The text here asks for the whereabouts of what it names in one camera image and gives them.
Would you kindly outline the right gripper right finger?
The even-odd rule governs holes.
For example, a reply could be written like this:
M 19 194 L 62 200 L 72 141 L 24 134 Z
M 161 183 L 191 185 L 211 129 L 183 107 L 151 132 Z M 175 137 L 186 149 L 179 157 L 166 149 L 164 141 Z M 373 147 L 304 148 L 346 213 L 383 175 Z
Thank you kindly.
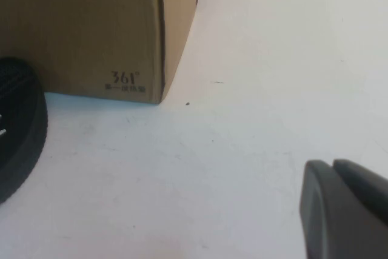
M 333 168 L 358 201 L 387 225 L 387 178 L 350 160 L 335 160 Z

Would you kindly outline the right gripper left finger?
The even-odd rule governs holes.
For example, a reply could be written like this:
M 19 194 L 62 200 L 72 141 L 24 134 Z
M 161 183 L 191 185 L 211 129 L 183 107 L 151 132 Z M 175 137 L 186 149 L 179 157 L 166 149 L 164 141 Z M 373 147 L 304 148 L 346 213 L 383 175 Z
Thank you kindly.
M 308 258 L 387 258 L 387 225 L 358 201 L 333 164 L 306 162 L 299 213 Z

